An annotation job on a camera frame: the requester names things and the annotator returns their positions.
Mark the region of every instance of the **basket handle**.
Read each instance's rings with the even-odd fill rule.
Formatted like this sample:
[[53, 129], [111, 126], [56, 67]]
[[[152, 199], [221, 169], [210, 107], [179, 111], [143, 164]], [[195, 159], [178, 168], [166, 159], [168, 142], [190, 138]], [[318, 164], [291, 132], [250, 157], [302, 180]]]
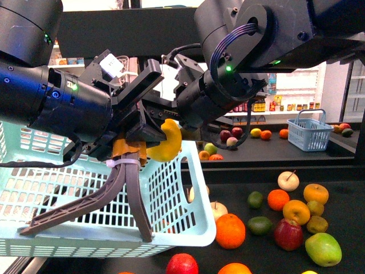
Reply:
[[[324, 123], [325, 123], [325, 121], [326, 121], [326, 111], [325, 111], [324, 109], [322, 109], [322, 108], [318, 108], [318, 109], [316, 109], [316, 110], [321, 110], [321, 111], [323, 112], [323, 115], [322, 115], [322, 117], [321, 117], [321, 119], [320, 119], [320, 122], [324, 124]], [[300, 110], [300, 112], [298, 113], [298, 116], [296, 117], [296, 119], [295, 119], [294, 123], [295, 123], [295, 124], [298, 124], [299, 116], [300, 116], [300, 114], [301, 114], [302, 112], [305, 112], [305, 111], [309, 111], [309, 112], [311, 112], [311, 111], [316, 111], [316, 110]]]

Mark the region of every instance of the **fruit stem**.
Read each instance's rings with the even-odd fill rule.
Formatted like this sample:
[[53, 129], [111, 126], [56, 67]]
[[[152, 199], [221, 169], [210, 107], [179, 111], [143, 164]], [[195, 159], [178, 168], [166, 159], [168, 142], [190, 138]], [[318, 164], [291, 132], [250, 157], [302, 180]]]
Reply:
[[286, 178], [286, 181], [288, 181], [289, 180], [289, 178], [294, 174], [294, 173], [296, 173], [296, 171], [297, 170], [294, 170], [290, 175], [289, 175], [289, 177], [288, 178]]

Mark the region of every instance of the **avocado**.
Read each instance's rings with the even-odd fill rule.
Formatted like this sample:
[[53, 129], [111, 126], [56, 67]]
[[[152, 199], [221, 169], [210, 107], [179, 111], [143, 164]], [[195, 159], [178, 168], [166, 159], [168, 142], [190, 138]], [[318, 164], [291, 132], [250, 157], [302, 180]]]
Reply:
[[352, 129], [350, 129], [350, 128], [345, 128], [342, 132], [341, 132], [341, 134], [342, 134], [342, 136], [343, 137], [350, 137], [352, 134], [354, 133], [354, 131], [352, 130]]

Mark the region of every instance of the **zip tie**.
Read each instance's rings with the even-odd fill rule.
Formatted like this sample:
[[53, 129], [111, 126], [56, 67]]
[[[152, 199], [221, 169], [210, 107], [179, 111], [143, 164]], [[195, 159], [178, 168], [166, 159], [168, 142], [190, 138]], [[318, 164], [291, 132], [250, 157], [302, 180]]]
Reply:
[[137, 164], [138, 168], [141, 168], [141, 163], [136, 159], [119, 159], [114, 161], [113, 159], [107, 160], [107, 167], [113, 168], [117, 164]]

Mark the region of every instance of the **light blue plastic basket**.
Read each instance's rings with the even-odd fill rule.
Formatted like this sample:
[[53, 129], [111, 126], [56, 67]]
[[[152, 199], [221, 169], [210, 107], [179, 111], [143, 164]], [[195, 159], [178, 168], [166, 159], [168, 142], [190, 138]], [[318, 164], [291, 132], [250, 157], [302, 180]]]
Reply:
[[[45, 132], [0, 122], [0, 161], [43, 160], [61, 163], [69, 141]], [[205, 246], [216, 228], [195, 142], [183, 141], [171, 162], [149, 160], [140, 171], [141, 194], [153, 228], [142, 242], [130, 212], [125, 187], [104, 208], [47, 229], [20, 236], [34, 214], [53, 209], [102, 186], [110, 173], [85, 155], [61, 169], [0, 168], [0, 256], [148, 257], [175, 246]], [[187, 159], [195, 190], [188, 203], [181, 181]]]
[[310, 118], [299, 118], [301, 113], [313, 110], [302, 110], [295, 119], [289, 119], [287, 121], [289, 125], [288, 141], [303, 151], [326, 150], [330, 133], [333, 131], [333, 127], [325, 123], [325, 110], [317, 110], [323, 112], [320, 121]]

